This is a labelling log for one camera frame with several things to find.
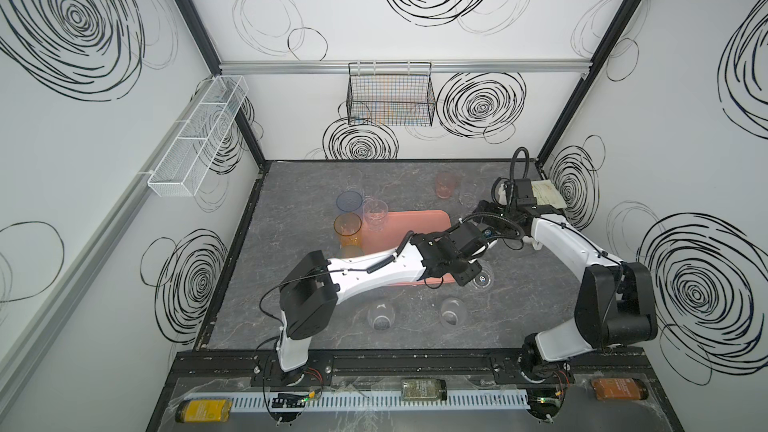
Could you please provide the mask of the clear faceted glass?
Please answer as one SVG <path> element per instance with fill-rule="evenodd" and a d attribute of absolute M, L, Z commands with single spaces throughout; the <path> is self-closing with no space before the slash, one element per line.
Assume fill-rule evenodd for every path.
<path fill-rule="evenodd" d="M 382 231 L 388 220 L 389 208 L 386 202 L 377 198 L 367 198 L 363 204 L 363 219 L 371 232 Z"/>

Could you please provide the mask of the yellow plastic cup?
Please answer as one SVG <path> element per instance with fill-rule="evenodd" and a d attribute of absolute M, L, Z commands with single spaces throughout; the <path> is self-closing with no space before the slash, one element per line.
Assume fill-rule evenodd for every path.
<path fill-rule="evenodd" d="M 362 249 L 361 217 L 354 212 L 342 213 L 336 217 L 333 223 L 341 248 L 356 247 Z"/>

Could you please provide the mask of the blue plastic cup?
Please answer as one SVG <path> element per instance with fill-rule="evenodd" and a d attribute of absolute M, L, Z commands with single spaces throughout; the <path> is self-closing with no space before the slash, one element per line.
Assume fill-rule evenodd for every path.
<path fill-rule="evenodd" d="M 345 190 L 336 198 L 336 207 L 340 214 L 354 214 L 362 217 L 363 195 L 356 190 Z"/>

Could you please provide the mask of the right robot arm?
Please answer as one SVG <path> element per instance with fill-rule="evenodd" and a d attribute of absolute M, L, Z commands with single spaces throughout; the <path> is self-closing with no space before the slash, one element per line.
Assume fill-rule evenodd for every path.
<path fill-rule="evenodd" d="M 538 204 L 527 178 L 497 179 L 491 197 L 533 245 L 547 248 L 580 283 L 573 317 L 525 338 L 519 363 L 527 380 L 543 382 L 576 356 L 657 336 L 655 296 L 646 266 L 605 251 L 556 208 Z"/>

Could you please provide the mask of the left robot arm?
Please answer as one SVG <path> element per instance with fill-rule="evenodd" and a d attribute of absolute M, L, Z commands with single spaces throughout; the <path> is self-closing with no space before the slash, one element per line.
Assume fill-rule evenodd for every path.
<path fill-rule="evenodd" d="M 492 239 L 471 221 L 444 231 L 407 232 L 398 245 L 351 259 L 327 258 L 321 251 L 305 255 L 279 284 L 280 370 L 302 370 L 312 338 L 331 321 L 337 305 L 381 287 L 451 276 L 464 286 L 482 267 L 478 260 Z"/>

